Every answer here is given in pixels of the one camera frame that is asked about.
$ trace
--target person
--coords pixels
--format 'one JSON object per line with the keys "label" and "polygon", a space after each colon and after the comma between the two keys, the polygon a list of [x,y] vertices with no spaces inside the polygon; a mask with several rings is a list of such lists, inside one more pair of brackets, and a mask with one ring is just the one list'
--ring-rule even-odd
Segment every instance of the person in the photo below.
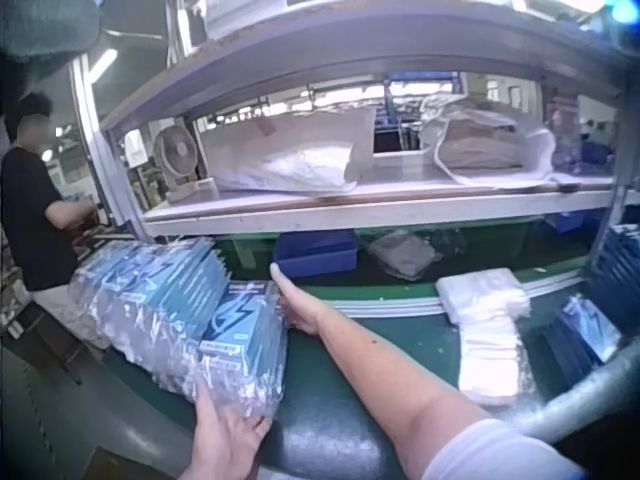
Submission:
{"label": "person", "polygon": [[[297,288],[275,264],[271,275],[289,323],[320,338],[391,439],[410,480],[585,478],[548,445],[491,419],[398,348]],[[199,390],[196,414],[187,475],[245,480],[270,424],[219,415],[206,388]]]}
{"label": "person", "polygon": [[67,231],[94,212],[91,199],[65,202],[41,155],[49,138],[51,100],[32,93],[5,117],[12,148],[0,164],[0,221],[13,259],[34,301],[80,340],[100,350],[109,342],[70,299],[78,257]]}

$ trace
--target blue light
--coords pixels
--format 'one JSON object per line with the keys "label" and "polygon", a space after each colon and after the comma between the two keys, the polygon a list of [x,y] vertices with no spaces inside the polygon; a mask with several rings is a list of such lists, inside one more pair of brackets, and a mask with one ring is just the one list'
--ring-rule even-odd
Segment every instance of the blue light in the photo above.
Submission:
{"label": "blue light", "polygon": [[616,22],[631,25],[637,23],[640,19],[638,6],[631,0],[619,0],[611,12]]}

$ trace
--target metal shelf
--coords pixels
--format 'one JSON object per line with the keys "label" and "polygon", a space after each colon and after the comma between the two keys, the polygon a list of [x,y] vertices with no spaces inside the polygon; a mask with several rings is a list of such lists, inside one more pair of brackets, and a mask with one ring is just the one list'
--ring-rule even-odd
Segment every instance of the metal shelf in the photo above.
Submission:
{"label": "metal shelf", "polygon": [[121,138],[160,118],[215,110],[318,81],[393,71],[484,72],[548,80],[617,104],[632,60],[594,35],[461,0],[361,0],[293,9],[164,71],[101,123]]}
{"label": "metal shelf", "polygon": [[[512,218],[607,208],[613,201],[610,178],[572,183],[573,193],[563,193],[555,181],[526,193],[453,181],[426,184],[421,190],[402,185],[379,185],[377,193],[370,190],[369,194],[359,194],[358,189],[372,187],[358,187],[338,197],[264,194],[165,205],[148,212],[144,223],[151,236],[275,233]],[[627,201],[640,204],[637,195]]]}

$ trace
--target shirt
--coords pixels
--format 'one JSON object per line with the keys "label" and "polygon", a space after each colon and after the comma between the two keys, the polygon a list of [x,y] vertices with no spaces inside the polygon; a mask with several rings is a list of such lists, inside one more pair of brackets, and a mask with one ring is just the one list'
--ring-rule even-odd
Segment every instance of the shirt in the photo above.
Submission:
{"label": "shirt", "polygon": [[436,455],[422,480],[583,480],[586,473],[549,445],[499,420],[481,420]]}
{"label": "shirt", "polygon": [[20,147],[4,156],[0,220],[24,284],[32,292],[68,284],[78,266],[71,236],[45,216],[49,205],[59,200],[62,196],[40,156]]}

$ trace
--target black t-shirt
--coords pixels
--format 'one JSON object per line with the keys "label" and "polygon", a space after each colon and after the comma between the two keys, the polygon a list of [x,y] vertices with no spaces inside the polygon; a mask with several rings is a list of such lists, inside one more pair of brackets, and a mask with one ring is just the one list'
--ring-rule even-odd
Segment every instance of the black t-shirt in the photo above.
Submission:
{"label": "black t-shirt", "polygon": [[47,167],[35,153],[16,147],[0,165],[0,220],[27,290],[66,285],[78,266],[70,235],[45,217],[62,200]]}

